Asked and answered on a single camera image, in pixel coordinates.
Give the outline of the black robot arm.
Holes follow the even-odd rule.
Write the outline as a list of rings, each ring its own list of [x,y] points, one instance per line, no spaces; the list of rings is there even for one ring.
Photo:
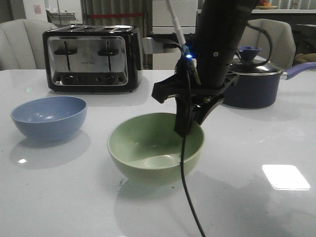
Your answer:
[[[199,82],[181,56],[176,73],[154,84],[152,97],[158,102],[175,97],[174,131],[181,137],[189,133],[193,122],[202,124],[223,102],[223,92],[230,85],[225,81],[229,66],[256,4],[255,0],[204,1],[192,43]]]

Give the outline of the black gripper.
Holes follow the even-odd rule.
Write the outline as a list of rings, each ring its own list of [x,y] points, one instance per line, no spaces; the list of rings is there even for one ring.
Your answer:
[[[175,97],[174,131],[185,137],[191,129],[194,107],[196,106],[195,122],[202,125],[209,114],[223,103],[224,91],[230,85],[235,85],[238,78],[235,73],[227,73],[222,86],[217,89],[207,88],[196,82],[189,73],[185,59],[180,58],[176,64],[175,74],[154,84],[152,97],[161,104],[168,98]]]

